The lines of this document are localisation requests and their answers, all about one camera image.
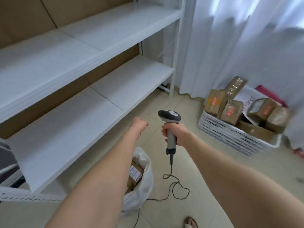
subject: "cardboard panel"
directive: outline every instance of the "cardboard panel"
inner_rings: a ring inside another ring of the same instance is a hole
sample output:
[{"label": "cardboard panel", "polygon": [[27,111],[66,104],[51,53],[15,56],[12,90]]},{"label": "cardboard panel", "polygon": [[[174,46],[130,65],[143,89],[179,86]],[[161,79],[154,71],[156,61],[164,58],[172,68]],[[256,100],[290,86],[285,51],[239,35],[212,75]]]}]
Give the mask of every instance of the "cardboard panel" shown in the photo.
[{"label": "cardboard panel", "polygon": [[40,0],[0,0],[0,48],[55,28]]},{"label": "cardboard panel", "polygon": [[106,63],[98,66],[84,76],[76,79],[70,84],[57,90],[46,98],[40,100],[24,111],[0,124],[0,138],[7,139],[19,130],[23,129],[33,121],[48,113],[58,105],[62,104],[75,94],[84,90],[90,84],[98,81],[125,62],[131,60],[139,54],[138,45],[131,47],[123,53],[117,55]]},{"label": "cardboard panel", "polygon": [[132,0],[42,0],[57,27],[87,18]]}]

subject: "curtain fold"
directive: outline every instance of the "curtain fold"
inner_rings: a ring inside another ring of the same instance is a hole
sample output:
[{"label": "curtain fold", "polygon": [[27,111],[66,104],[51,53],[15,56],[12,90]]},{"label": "curtain fold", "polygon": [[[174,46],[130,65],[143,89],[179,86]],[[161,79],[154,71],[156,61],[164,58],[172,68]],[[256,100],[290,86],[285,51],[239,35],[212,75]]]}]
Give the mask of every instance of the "curtain fold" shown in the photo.
[{"label": "curtain fold", "polygon": [[193,98],[236,75],[263,85],[296,111],[285,134],[304,148],[303,27],[304,0],[187,0],[175,85]]}]

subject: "laundry basket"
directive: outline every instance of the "laundry basket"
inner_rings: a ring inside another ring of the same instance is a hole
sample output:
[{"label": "laundry basket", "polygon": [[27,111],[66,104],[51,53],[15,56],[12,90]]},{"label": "laundry basket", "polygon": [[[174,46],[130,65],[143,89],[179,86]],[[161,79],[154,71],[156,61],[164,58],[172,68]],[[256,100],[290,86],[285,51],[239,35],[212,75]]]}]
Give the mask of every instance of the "laundry basket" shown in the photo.
[{"label": "laundry basket", "polygon": [[255,138],[244,131],[223,122],[203,111],[197,129],[245,156],[279,147],[282,134],[273,137],[270,143]]}]

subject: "white shelf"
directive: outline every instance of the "white shelf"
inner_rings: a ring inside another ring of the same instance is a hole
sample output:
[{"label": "white shelf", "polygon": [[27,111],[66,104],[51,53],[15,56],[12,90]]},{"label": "white shelf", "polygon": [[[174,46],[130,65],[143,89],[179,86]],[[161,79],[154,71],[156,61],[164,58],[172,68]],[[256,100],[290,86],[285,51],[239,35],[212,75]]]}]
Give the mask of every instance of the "white shelf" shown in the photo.
[{"label": "white shelf", "polygon": [[173,72],[171,67],[138,55],[94,83],[92,88],[122,110],[128,111]]},{"label": "white shelf", "polygon": [[180,19],[181,15],[180,10],[129,3],[60,30],[103,52],[117,55]]},{"label": "white shelf", "polygon": [[130,3],[0,50],[0,123],[181,15]]},{"label": "white shelf", "polygon": [[94,84],[109,100],[88,87],[9,138],[31,191],[41,192],[173,71],[136,56]]}]

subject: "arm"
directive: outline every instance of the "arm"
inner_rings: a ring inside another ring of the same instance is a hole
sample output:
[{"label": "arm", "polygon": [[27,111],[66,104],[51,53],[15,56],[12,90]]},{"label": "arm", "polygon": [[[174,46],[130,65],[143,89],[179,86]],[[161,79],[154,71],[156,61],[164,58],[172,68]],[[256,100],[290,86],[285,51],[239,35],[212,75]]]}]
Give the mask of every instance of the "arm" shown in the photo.
[{"label": "arm", "polygon": [[304,204],[271,179],[208,146],[183,124],[165,124],[184,146],[210,191],[239,227],[303,227]]},{"label": "arm", "polygon": [[135,142],[148,123],[135,118],[120,140],[76,184],[45,228],[117,227]]}]

